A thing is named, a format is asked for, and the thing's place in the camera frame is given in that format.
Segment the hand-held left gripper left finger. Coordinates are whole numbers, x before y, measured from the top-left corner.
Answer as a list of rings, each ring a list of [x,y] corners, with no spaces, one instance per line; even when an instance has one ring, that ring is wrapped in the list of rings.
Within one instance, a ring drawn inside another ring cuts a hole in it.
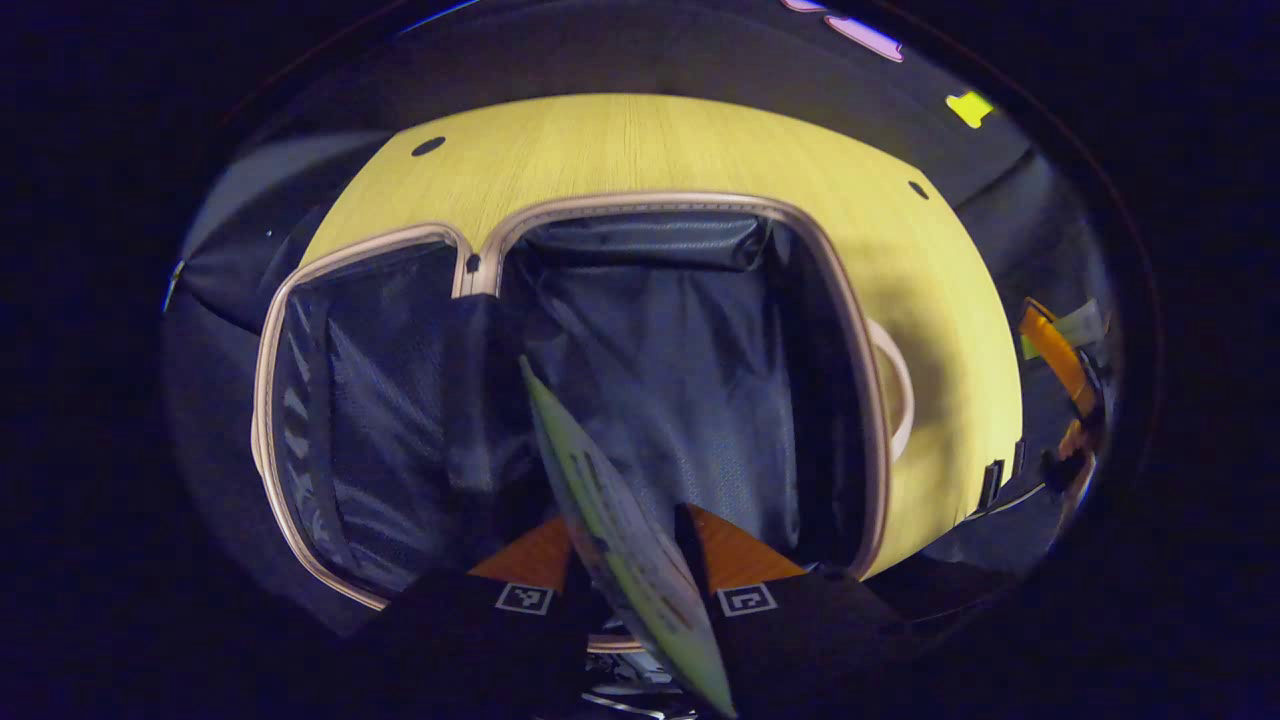
[[[378,616],[378,670],[412,703],[570,703],[593,598],[563,518],[467,571],[422,574]]]

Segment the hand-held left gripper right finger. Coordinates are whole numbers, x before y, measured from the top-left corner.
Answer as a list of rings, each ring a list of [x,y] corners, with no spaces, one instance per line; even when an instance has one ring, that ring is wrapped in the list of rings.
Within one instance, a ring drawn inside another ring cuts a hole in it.
[[[902,665],[902,619],[845,571],[808,571],[692,503],[676,541],[716,633],[736,703],[824,703]]]

